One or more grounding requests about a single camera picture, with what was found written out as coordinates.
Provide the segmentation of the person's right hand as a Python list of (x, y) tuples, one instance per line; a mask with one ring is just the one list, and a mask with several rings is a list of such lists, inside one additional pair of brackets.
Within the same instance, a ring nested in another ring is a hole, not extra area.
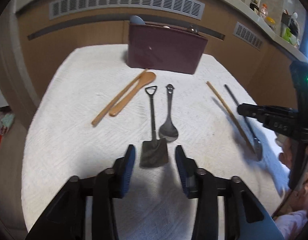
[[(279, 161), (287, 168), (291, 169), (292, 165), (292, 149), (291, 140), (288, 138), (282, 145), (282, 151), (279, 154)], [(304, 182), (300, 191), (294, 191), (286, 203), (283, 205), (280, 214), (287, 214), (305, 210), (308, 215), (308, 172), (304, 175)]]

